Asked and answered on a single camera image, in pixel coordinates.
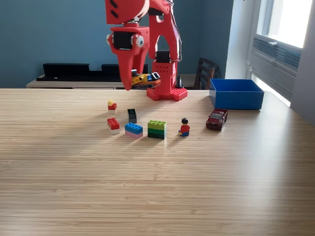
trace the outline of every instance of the yellow lego piece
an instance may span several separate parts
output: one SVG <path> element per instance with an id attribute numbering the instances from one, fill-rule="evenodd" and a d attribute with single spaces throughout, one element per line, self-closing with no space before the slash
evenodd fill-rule
<path id="1" fill-rule="evenodd" d="M 133 77 L 131 80 L 131 85 L 135 85 L 139 82 L 147 82 L 148 81 L 148 75 L 149 74 L 142 74 L 142 75 Z"/>
<path id="2" fill-rule="evenodd" d="M 113 99 L 108 100 L 108 106 L 109 107 L 113 106 L 113 104 L 114 104 L 114 100 Z"/>

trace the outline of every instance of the stacked lego bricks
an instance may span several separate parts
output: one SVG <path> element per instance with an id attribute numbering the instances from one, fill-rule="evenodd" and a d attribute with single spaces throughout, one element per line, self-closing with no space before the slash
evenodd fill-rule
<path id="1" fill-rule="evenodd" d="M 116 114 L 117 112 L 117 104 L 114 103 L 112 99 L 108 101 L 108 113 L 109 114 Z"/>
<path id="2" fill-rule="evenodd" d="M 148 123 L 148 137 L 154 139 L 165 139 L 167 123 L 164 121 L 151 120 Z"/>
<path id="3" fill-rule="evenodd" d="M 120 133 L 120 125 L 115 118 L 107 119 L 107 125 L 109 127 L 111 134 L 119 134 Z"/>
<path id="4" fill-rule="evenodd" d="M 125 134 L 132 138 L 139 139 L 143 136 L 143 127 L 134 123 L 128 123 L 125 125 Z"/>

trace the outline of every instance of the wooden chair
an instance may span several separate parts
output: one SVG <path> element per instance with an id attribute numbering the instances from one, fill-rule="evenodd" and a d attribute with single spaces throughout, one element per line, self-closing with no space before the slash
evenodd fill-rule
<path id="1" fill-rule="evenodd" d="M 198 69 L 195 79 L 195 90 L 200 90 L 200 83 L 202 84 L 202 90 L 210 89 L 210 79 L 213 79 L 215 72 L 218 70 L 218 65 L 214 62 L 205 59 L 199 58 Z"/>

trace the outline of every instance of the toy car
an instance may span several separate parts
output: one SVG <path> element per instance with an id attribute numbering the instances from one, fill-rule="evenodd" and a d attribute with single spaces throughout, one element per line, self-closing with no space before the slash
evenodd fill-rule
<path id="1" fill-rule="evenodd" d="M 214 109 L 206 122 L 206 127 L 209 129 L 222 130 L 222 127 L 227 120 L 227 113 L 227 110 Z"/>

